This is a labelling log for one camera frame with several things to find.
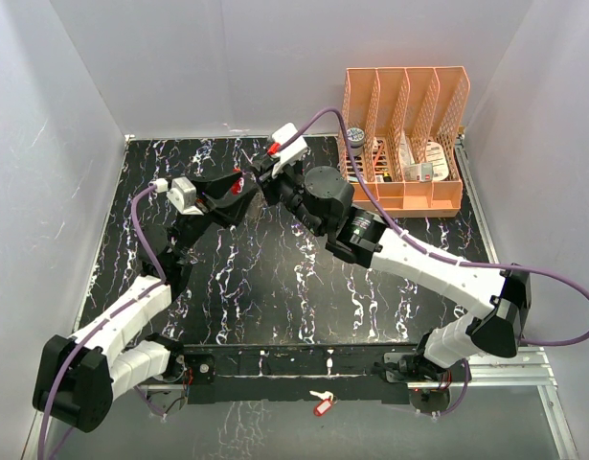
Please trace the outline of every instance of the robotic arm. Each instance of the robotic arm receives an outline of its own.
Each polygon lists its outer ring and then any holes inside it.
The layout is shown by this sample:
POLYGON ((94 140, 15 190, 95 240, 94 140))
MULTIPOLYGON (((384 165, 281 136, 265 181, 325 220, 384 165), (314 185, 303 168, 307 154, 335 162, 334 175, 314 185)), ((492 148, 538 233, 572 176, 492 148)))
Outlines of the robotic arm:
POLYGON ((322 166, 304 172, 306 143, 302 137, 277 152, 294 134, 292 124, 275 132, 267 154, 253 164, 267 202, 281 202, 311 233, 326 235, 326 249, 338 259, 407 278, 467 311, 427 333, 414 355, 385 368, 408 379, 437 380, 457 361, 480 352, 515 357, 530 308, 530 275, 462 267, 460 263, 451 266, 420 253, 379 216, 352 205, 353 186, 336 169, 322 166))
POLYGON ((136 347, 127 344, 157 313, 183 292, 192 265, 187 253, 205 230, 216 223, 223 227, 241 223, 258 191, 242 191, 241 172, 219 179, 180 177, 155 182, 157 192, 166 192, 177 209, 170 228, 149 225, 144 234, 166 274, 162 284, 147 252, 140 249, 141 274, 111 307, 86 327, 69 337, 55 335, 41 356, 33 406, 44 410, 58 370, 77 344, 88 336, 58 387, 52 416, 81 431, 95 429, 114 400, 150 378, 177 378, 183 371, 183 345, 153 333, 136 347), (96 333, 96 328, 104 323, 96 333))

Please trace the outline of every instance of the white wall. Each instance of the white wall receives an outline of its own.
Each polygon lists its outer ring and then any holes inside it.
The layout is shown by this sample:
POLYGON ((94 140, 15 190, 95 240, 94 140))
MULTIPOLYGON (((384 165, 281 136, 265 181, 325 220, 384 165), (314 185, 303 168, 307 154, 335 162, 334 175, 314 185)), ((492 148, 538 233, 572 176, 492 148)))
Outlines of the white wall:
MULTIPOLYGON (((543 265, 589 288, 589 0, 536 1, 466 132, 466 146, 503 262, 543 265)), ((533 280, 527 334, 589 328, 589 306, 533 280)), ((549 350, 559 396, 589 459, 589 341, 549 350)))
POLYGON ((123 150, 49 1, 0 0, 0 459, 21 456, 44 343, 71 331, 123 150))
POLYGON ((300 125, 341 106, 347 67, 464 65, 468 120, 532 2, 51 1, 118 126, 138 137, 300 125))

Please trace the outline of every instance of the black marble table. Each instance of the black marble table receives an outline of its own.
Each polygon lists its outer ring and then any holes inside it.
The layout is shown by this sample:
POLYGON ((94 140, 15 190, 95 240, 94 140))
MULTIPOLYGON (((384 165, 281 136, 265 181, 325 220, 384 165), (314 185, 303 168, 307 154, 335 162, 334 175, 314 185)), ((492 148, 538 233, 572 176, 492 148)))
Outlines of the black marble table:
MULTIPOLYGON (((306 167, 337 165, 332 137, 309 137, 306 167)), ((220 174, 250 162, 265 139, 133 141, 102 241, 80 325, 120 296, 138 272, 130 205, 150 180, 220 174)), ((163 195, 140 204, 142 222, 173 223, 163 195)), ((467 195, 455 218, 402 218, 414 236, 471 261, 487 254, 467 195)), ((139 335, 159 332, 185 344, 415 343, 464 313, 438 294, 397 276, 335 259, 281 205, 260 194, 238 228, 213 226, 193 248, 188 289, 139 335)))

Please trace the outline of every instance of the item in organizer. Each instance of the item in organizer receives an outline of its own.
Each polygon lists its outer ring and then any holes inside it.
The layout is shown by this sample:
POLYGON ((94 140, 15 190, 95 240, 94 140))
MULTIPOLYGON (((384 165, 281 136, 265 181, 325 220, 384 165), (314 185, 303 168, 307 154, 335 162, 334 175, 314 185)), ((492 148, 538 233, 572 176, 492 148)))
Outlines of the item in organizer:
POLYGON ((348 129, 348 139, 350 140, 351 154, 360 156, 364 151, 364 131, 359 127, 348 129))
POLYGON ((441 144, 432 141, 426 144, 426 161, 432 163, 432 180, 444 180, 449 176, 449 167, 441 144))
POLYGON ((413 153, 411 152, 411 147, 409 146, 409 139, 407 139, 404 130, 400 132, 400 144, 398 145, 398 159, 400 160, 400 166, 402 168, 411 166, 416 163, 416 160, 414 160, 413 158, 413 153))
POLYGON ((406 166, 402 173, 408 182, 430 182, 433 178, 432 163, 417 163, 417 165, 406 166))

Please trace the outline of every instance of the marble tabletop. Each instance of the marble tabletop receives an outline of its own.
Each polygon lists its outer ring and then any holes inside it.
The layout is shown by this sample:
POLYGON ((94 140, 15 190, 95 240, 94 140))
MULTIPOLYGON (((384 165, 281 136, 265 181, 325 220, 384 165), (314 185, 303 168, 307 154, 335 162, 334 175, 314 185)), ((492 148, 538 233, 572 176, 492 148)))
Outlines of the marble tabletop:
MULTIPOLYGON (((337 165, 333 137, 308 137, 306 168, 337 165)), ((91 322, 138 273, 132 198, 157 177, 219 175, 250 164, 263 138, 146 140, 129 143, 106 224, 80 326, 91 322)), ((139 206, 144 223, 171 225, 175 210, 163 195, 139 206)), ((455 218, 400 218, 419 239, 471 261, 487 253, 464 193, 455 218)), ((435 292, 397 276, 335 259, 281 205, 258 194, 237 228, 212 226, 192 251, 184 293, 139 334, 158 332, 185 344, 415 343, 429 329, 464 313, 435 292)))

